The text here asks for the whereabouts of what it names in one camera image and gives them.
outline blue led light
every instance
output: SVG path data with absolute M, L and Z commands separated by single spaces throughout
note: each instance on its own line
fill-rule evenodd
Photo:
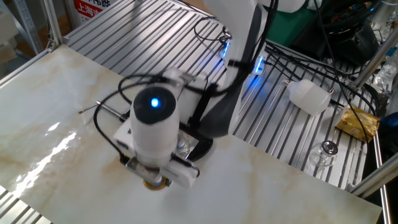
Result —
M 158 106 L 159 106 L 159 100 L 158 100 L 157 98 L 151 99 L 150 105 L 151 105 L 153 108 L 158 107 Z
M 264 58 L 264 56 L 261 56 L 261 58 L 260 58 L 260 60 L 259 60 L 259 62 L 257 63 L 257 66 L 256 66 L 256 73 L 260 73 L 260 65 L 261 65 L 261 63 L 262 63 L 262 59 Z
M 224 49 L 224 51 L 223 51 L 223 53 L 222 53 L 223 58 L 224 58 L 225 55 L 226 55 L 226 51 L 228 50 L 228 47 L 229 47 L 229 41 L 226 43 L 226 47 L 225 47 L 225 49 Z

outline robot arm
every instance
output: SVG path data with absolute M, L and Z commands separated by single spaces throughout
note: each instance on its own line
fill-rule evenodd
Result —
M 261 28 L 267 12 L 256 0 L 205 0 L 205 4 L 233 35 L 223 85 L 167 70 L 163 77 L 170 81 L 147 85 L 139 92 L 130 119 L 114 136 L 134 154 L 127 168 L 153 185 L 166 178 L 192 186 L 199 170 L 176 156 L 178 127 L 184 125 L 207 139 L 227 135 L 238 119 L 243 81 L 261 56 L 255 52 L 260 52 L 256 51 L 257 40 L 264 38 Z

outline metal grating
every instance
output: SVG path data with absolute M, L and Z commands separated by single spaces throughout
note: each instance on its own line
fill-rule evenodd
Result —
M 0 223 L 52 224 L 33 208 L 0 186 Z
M 202 14 L 173 1 L 118 1 L 66 36 L 67 45 L 122 76 L 177 67 L 193 74 L 205 73 L 212 82 L 222 83 L 226 69 L 220 54 L 224 46 L 195 37 L 193 26 L 201 17 Z M 222 34 L 222 25 L 204 21 L 197 30 L 200 35 L 214 39 Z M 336 83 L 276 57 L 300 77 L 326 90 L 336 88 L 333 99 L 344 104 Z M 283 73 L 290 74 L 275 66 L 273 57 L 267 61 L 274 65 L 267 66 L 262 75 L 246 80 L 238 127 L 233 134 L 341 189 L 347 184 L 356 185 L 362 178 L 366 145 L 334 128 L 339 108 L 330 106 L 313 117 L 294 106 L 286 87 L 281 85 Z M 318 65 L 309 65 L 326 73 Z M 346 65 L 339 67 L 352 72 Z M 363 95 L 370 101 L 369 94 Z M 358 98 L 353 105 L 369 110 Z M 326 139 L 337 143 L 340 152 L 333 167 L 317 169 L 307 162 L 309 149 Z

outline wire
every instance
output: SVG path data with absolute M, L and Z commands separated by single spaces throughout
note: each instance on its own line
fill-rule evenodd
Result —
M 373 30 L 373 31 L 379 31 L 379 34 L 380 34 L 380 45 L 382 45 L 384 43 L 384 41 L 383 41 L 383 36 L 381 35 L 381 31 L 379 29 Z
M 257 47 L 256 45 L 255 45 L 255 47 L 253 49 L 253 52 L 252 52 L 251 55 L 254 54 L 254 56 L 252 57 L 252 60 L 249 63 L 250 66 L 247 66 L 247 69 L 244 69 L 244 70 L 242 70 L 242 72 L 239 72 L 236 75 L 236 77 L 235 77 L 234 81 L 232 82 L 232 84 L 230 84 L 230 86 L 226 87 L 223 90 L 215 91 L 214 93 L 212 93 L 211 97 L 221 96 L 221 95 L 224 95 L 225 93 L 228 93 L 230 91 L 236 91 L 236 89 L 241 87 L 241 85 L 244 83 L 246 78 L 250 75 L 252 67 L 255 66 L 256 60 L 257 60 L 259 54 L 261 53 L 261 51 L 263 50 L 264 45 L 266 43 L 266 39 L 267 39 L 267 36 L 268 36 L 268 33 L 269 33 L 269 29 L 271 28 L 272 22 L 273 22 L 273 20 L 275 18 L 276 12 L 277 12 L 278 3 L 279 3 L 279 0 L 271 0 L 271 4 L 270 4 L 270 8 L 269 8 L 270 10 L 269 10 L 269 13 L 267 15 L 266 26 L 264 28 L 264 31 L 263 31 L 262 35 L 261 35 L 261 38 L 259 39 L 259 46 L 258 46 L 257 50 L 256 50 L 256 47 Z M 205 91 L 203 89 L 195 88 L 195 87 L 189 86 L 189 85 L 186 85 L 186 89 L 188 89 L 188 90 L 190 90 L 190 91 L 192 91 L 194 93 L 200 94 L 200 95 L 203 95 L 205 93 Z
M 184 2 L 184 1 L 181 1 L 181 0 L 176 0 L 176 1 L 178 1 L 178 2 L 180 2 L 180 3 L 182 3 L 182 4 L 184 4 L 184 5 L 186 5 L 187 7 L 189 7 L 191 10 L 193 10 L 193 11 L 195 11 L 195 12 L 198 12 L 198 13 L 200 13 L 200 14 L 203 14 L 203 15 L 205 15 L 205 16 L 208 16 L 208 14 L 206 14 L 206 13 L 204 13 L 204 12 L 201 12 L 201 11 L 199 11 L 198 9 L 195 9 L 193 6 L 191 6 L 190 4 L 188 4 L 188 3 Z
M 283 52 L 281 49 L 279 49 L 278 46 L 276 46 L 276 45 L 274 45 L 274 44 L 272 44 L 270 42 L 267 42 L 267 45 L 271 46 L 273 48 L 273 50 L 276 51 L 278 54 L 282 54 L 284 57 L 288 58 L 291 61 L 294 61 L 295 63 L 298 63 L 298 64 L 300 64 L 301 62 L 313 63 L 313 64 L 317 64 L 317 65 L 322 66 L 327 72 L 329 72 L 331 74 L 335 73 L 335 71 L 333 71 L 333 70 L 331 71 L 331 69 L 333 69 L 333 67 L 330 66 L 330 65 L 327 65 L 327 64 L 324 64 L 324 63 L 321 63 L 321 62 L 317 62 L 317 61 L 314 61 L 314 60 L 308 60 L 308 59 L 304 59 L 304 58 L 294 57 L 293 55 L 287 55 L 285 52 Z M 355 73 L 347 74 L 346 72 L 344 72 L 342 70 L 338 70 L 338 75 L 342 76 L 342 77 L 352 76 L 352 75 L 355 75 L 357 73 L 360 73 L 360 71 L 359 72 L 355 72 Z
M 193 26 L 193 31 L 194 31 L 195 35 L 198 38 L 201 38 L 203 40 L 210 40 L 210 41 L 217 41 L 218 40 L 218 41 L 220 41 L 223 44 L 226 43 L 227 40 L 232 38 L 232 36 L 228 36 L 228 37 L 227 36 L 221 36 L 221 37 L 219 37 L 217 39 L 211 39 L 211 38 L 206 38 L 206 37 L 203 37 L 203 36 L 199 35 L 199 33 L 197 31 L 197 26 L 201 22 L 206 21 L 206 20 L 216 20 L 216 21 L 218 21 L 217 17 L 214 17 L 214 16 L 206 16 L 206 17 L 203 17 L 203 18 L 199 19 L 198 22 Z M 224 28 L 224 27 L 223 27 L 223 33 L 227 34 L 226 28 Z
M 264 63 L 266 64 L 266 65 L 274 65 L 274 64 L 272 64 L 272 63 L 270 63 L 270 62 L 266 62 L 266 61 L 264 61 Z M 293 81 L 293 79 L 290 77 L 290 76 L 288 76 L 286 73 L 284 73 L 283 72 L 283 70 L 281 70 L 280 68 L 278 68 L 278 67 L 276 67 L 275 66 L 275 68 L 276 68 L 276 70 L 278 70 L 281 74 L 283 74 L 284 76 L 286 76 L 286 78 L 288 78 L 290 81 Z M 302 80 L 302 78 L 300 78 L 298 75 L 296 75 L 294 72 L 291 72 L 290 73 L 292 76 L 294 76 L 298 81 L 300 81 L 300 80 Z M 330 100 L 330 103 L 331 104 L 333 104 L 333 105 L 335 105 L 335 106 L 340 106 L 340 107 L 342 107 L 342 108 L 344 108 L 344 105 L 342 105 L 341 103 L 339 103 L 339 102 L 337 102 L 337 101 L 335 101 L 335 100 L 333 100 L 333 99 L 331 99 Z
M 359 121 L 359 123 L 360 123 L 360 125 L 361 125 L 361 127 L 362 127 L 363 133 L 364 133 L 364 135 L 365 135 L 366 145 L 367 145 L 367 147 L 369 148 L 368 135 L 366 134 L 365 127 L 363 126 L 363 123 L 362 123 L 361 119 L 359 118 L 358 114 L 356 114 L 353 105 L 351 105 L 351 103 L 350 103 L 350 101 L 349 101 L 349 99 L 348 99 L 348 97 L 347 97 L 347 94 L 345 93 L 345 91 L 344 91 L 344 89 L 343 89 L 342 83 L 339 81 L 339 79 L 338 79 L 338 77 L 337 77 L 337 73 L 338 73 L 338 72 L 337 72 L 337 69 L 336 69 L 335 58 L 334 58 L 334 56 L 333 56 L 333 52 L 332 52 L 332 50 L 331 50 L 331 47 L 330 47 L 330 44 L 329 44 L 329 41 L 328 41 L 328 36 L 327 36 L 327 34 L 326 34 L 325 27 L 323 26 L 321 13 L 320 13 L 319 8 L 318 8 L 318 3 L 317 3 L 317 0 L 313 0 L 313 1 L 314 1 L 314 4 L 315 4 L 315 7 L 316 7 L 316 9 L 317 9 L 317 14 L 318 14 L 319 22 L 320 22 L 321 28 L 322 28 L 323 38 L 325 39 L 326 46 L 327 46 L 327 49 L 328 49 L 329 54 L 330 54 L 330 57 L 331 57 L 332 65 L 333 65 L 333 68 L 334 68 L 334 70 L 335 70 L 335 76 L 336 76 L 337 83 L 339 84 L 340 89 L 341 89 L 341 92 L 343 93 L 343 96 L 344 96 L 344 98 L 346 99 L 346 101 L 347 101 L 349 107 L 350 107 L 351 110 L 353 111 L 353 113 L 354 113 L 356 119 L 358 119 L 358 121 Z
M 122 80 L 120 80 L 119 85 L 118 85 L 118 92 L 119 92 L 119 94 L 122 96 L 122 98 L 123 98 L 124 100 L 126 100 L 126 102 L 128 102 L 128 103 L 131 105 L 132 101 L 131 101 L 131 100 L 123 93 L 123 91 L 122 91 L 122 85 L 123 85 L 123 83 L 124 83 L 126 80 L 128 80 L 128 79 L 138 78 L 138 77 L 141 77 L 141 79 L 138 80 L 138 81 L 140 82 L 140 81 L 141 81 L 143 78 L 145 78 L 145 77 L 153 78 L 153 77 L 156 77 L 157 75 L 160 75 L 160 74 L 156 74 L 156 75 L 150 75 L 150 74 L 132 74 L 132 75 L 128 75 L 128 76 L 124 77 Z
M 127 85 L 127 86 L 121 88 L 121 91 L 130 89 L 130 88 L 133 88 L 133 87 L 135 87 L 135 86 L 146 85 L 146 84 L 152 84 L 152 83 L 154 83 L 154 82 L 137 82 L 137 83 L 130 84 L 130 85 Z M 109 142 L 110 145 L 112 145 L 112 146 L 115 148 L 115 150 L 119 153 L 119 155 L 120 155 L 120 160 L 121 160 L 121 161 L 125 161 L 125 160 L 126 160 L 126 156 L 125 156 L 125 155 L 123 154 L 123 152 L 117 147 L 117 145 L 115 145 L 115 143 L 113 143 L 112 140 L 110 140 L 110 138 L 107 137 L 107 135 L 105 135 L 105 133 L 101 130 L 100 126 L 98 125 L 98 119 L 97 119 L 98 113 L 100 112 L 100 110 L 101 110 L 101 108 L 102 108 L 102 105 L 105 104 L 110 98 L 114 97 L 114 96 L 117 95 L 118 93 L 120 93 L 119 90 L 114 91 L 113 93 L 109 94 L 107 97 L 105 97 L 105 99 L 103 99 L 103 100 L 101 101 L 101 104 L 98 105 L 98 106 L 96 107 L 95 111 L 94 111 L 93 122 L 94 122 L 95 128 L 96 128 L 96 129 L 98 130 L 98 132 L 102 135 L 102 137 L 104 137 L 105 140 L 107 140 L 107 142 Z
M 269 52 L 269 55 L 270 55 L 271 57 L 273 57 L 274 59 L 276 59 L 276 57 L 272 54 L 272 52 Z M 282 62 L 277 61 L 277 63 L 278 63 L 280 66 L 284 67 L 285 70 L 288 71 L 289 73 L 291 73 L 291 74 L 294 73 L 293 71 L 291 71 L 291 69 L 289 69 L 289 68 L 288 68 L 286 65 L 284 65 Z M 330 77 L 330 76 L 328 76 L 328 75 L 326 75 L 326 74 L 324 74 L 324 73 L 322 73 L 322 72 L 319 72 L 318 70 L 316 70 L 316 69 L 314 69 L 314 68 L 312 68 L 312 67 L 309 67 L 308 65 L 301 65 L 301 66 L 302 66 L 303 68 L 307 69 L 307 70 L 311 70 L 311 71 L 313 71 L 313 72 L 315 72 L 315 73 L 318 73 L 319 75 L 321 75 L 321 76 L 323 76 L 323 77 L 325 77 L 325 78 L 328 78 L 328 79 L 330 79 L 330 80 L 332 80 L 332 81 L 334 81 L 334 82 L 338 82 L 337 79 L 335 79 L 335 78 L 333 78 L 333 77 Z M 363 100 L 363 101 L 369 106 L 369 108 L 371 109 L 373 115 L 376 115 L 376 110 L 373 108 L 373 105 L 372 105 L 363 95 L 359 94 L 357 91 L 354 91 L 351 87 L 349 87 L 348 85 L 345 85 L 344 83 L 342 83 L 342 85 L 343 85 L 343 87 L 345 87 L 347 90 L 349 90 L 350 92 L 352 92 L 352 93 L 354 93 L 355 95 L 357 95 L 358 97 L 360 97 L 360 99 Z M 376 96 L 375 96 L 375 95 L 372 95 L 372 97 L 373 97 L 373 99 L 374 99 L 374 101 L 375 101 L 375 105 L 377 106 L 377 103 L 376 103 L 376 101 L 378 100 L 377 92 L 376 92 Z
M 271 56 L 273 56 L 273 55 L 272 55 L 272 52 L 270 52 L 269 49 L 266 49 L 266 51 L 267 51 Z M 286 55 L 286 54 L 284 54 L 283 56 L 286 57 L 287 60 L 290 60 L 292 63 L 295 63 L 295 64 L 297 64 L 298 66 L 301 66 L 301 67 L 303 67 L 303 68 L 305 68 L 305 69 L 307 69 L 307 70 L 309 70 L 309 71 L 315 72 L 315 73 L 317 73 L 317 74 L 319 74 L 319 75 L 321 75 L 321 76 L 323 76 L 323 77 L 326 77 L 326 78 L 328 78 L 328 79 L 330 79 L 330 80 L 332 80 L 332 81 L 334 81 L 334 82 L 339 82 L 339 79 L 338 79 L 338 78 L 337 78 L 337 79 L 336 79 L 336 78 L 333 78 L 333 77 L 331 77 L 331 76 L 329 76 L 329 75 L 326 75 L 325 73 L 320 72 L 320 71 L 318 71 L 318 70 L 316 70 L 316 69 L 314 69 L 314 68 L 312 68 L 312 67 L 310 67 L 310 66 L 308 66 L 308 65 L 305 65 L 305 64 L 303 64 L 303 63 L 300 63 L 300 62 L 298 62 L 298 61 L 296 61 L 296 60 L 294 60 L 294 59 L 290 59 L 290 58 L 288 57 L 288 55 Z M 280 63 L 280 65 L 283 66 L 289 73 L 293 73 L 293 71 L 291 71 L 289 68 L 287 68 L 283 63 Z M 379 107 L 378 107 L 379 104 L 377 104 L 377 102 L 378 102 L 378 95 L 377 95 L 377 92 L 376 92 L 376 94 L 372 94 L 372 93 L 371 93 L 371 94 L 372 94 L 372 97 L 373 97 L 373 99 L 374 99 L 374 101 L 375 101 L 375 105 L 377 106 L 376 109 L 374 109 L 374 108 L 373 108 L 373 105 L 372 105 L 363 95 L 359 94 L 357 91 L 354 91 L 350 86 L 345 85 L 344 83 L 341 83 L 341 85 L 342 85 L 343 87 L 345 87 L 347 90 L 349 90 L 350 92 L 352 92 L 353 94 L 355 94 L 355 95 L 357 95 L 358 97 L 360 97 L 360 98 L 369 106 L 369 108 L 371 109 L 373 115 L 377 115 L 377 109 L 379 108 Z

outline white marble surface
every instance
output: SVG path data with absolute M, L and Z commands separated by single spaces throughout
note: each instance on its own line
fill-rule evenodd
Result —
M 0 87 L 0 185 L 61 223 L 375 223 L 381 208 L 234 136 L 191 189 L 152 192 L 96 131 L 93 105 L 121 77 L 66 46 Z M 120 97 L 109 102 L 126 109 Z M 112 136 L 120 122 L 101 112 Z

